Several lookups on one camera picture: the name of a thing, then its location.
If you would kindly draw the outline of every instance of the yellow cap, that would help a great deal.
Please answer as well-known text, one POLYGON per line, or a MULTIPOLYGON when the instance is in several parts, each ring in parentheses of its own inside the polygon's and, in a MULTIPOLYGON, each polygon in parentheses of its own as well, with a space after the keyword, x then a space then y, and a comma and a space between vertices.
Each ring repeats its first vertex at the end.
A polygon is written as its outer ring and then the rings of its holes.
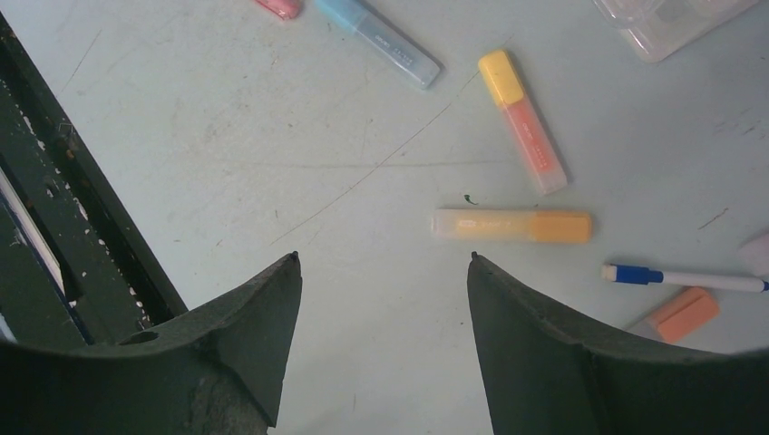
POLYGON ((531 219, 531 238, 541 243, 588 243, 593 234, 589 213, 538 211, 531 219))
POLYGON ((497 50, 486 54, 478 62, 478 69, 497 106, 505 107, 523 100, 523 85, 507 52, 497 50))

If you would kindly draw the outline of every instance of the plastic container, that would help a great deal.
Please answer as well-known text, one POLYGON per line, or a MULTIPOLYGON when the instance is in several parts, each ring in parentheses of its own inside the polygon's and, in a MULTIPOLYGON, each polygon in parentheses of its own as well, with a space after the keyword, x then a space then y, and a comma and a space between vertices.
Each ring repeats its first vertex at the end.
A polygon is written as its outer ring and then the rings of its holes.
POLYGON ((659 62, 758 0, 593 0, 646 62, 659 62))

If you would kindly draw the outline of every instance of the blue cap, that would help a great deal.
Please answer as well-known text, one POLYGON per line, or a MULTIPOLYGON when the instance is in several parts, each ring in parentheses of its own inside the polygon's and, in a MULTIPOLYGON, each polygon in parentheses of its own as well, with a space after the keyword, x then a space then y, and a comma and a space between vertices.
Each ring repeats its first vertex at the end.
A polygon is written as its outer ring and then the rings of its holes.
POLYGON ((358 25, 369 14, 356 0, 316 0, 317 7, 339 27, 354 33, 358 25))

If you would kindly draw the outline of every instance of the scratched table surface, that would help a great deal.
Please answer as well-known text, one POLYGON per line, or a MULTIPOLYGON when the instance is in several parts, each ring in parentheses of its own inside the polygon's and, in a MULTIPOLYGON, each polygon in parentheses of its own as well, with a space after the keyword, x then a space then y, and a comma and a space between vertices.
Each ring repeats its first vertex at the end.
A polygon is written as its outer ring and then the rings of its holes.
MULTIPOLYGON (((465 279, 477 250, 619 327, 668 286, 623 260, 744 274, 769 227, 769 5, 642 63, 588 0, 371 0, 444 67, 419 92, 309 4, 0 0, 195 307, 297 250, 305 278, 276 434, 491 433, 465 279), (572 184, 539 198, 476 63, 514 53, 572 184), (436 208, 577 208, 586 246, 436 240, 436 208)), ((764 346, 769 297, 715 292, 684 345, 764 346)))

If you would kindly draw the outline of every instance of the transparent lid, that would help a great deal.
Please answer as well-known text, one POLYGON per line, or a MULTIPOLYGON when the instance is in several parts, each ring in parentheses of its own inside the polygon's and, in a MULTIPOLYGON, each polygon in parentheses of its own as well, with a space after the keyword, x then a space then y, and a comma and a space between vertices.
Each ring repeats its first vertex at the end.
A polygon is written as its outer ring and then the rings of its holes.
POLYGON ((629 28, 644 22, 666 0, 593 0, 615 27, 629 28))

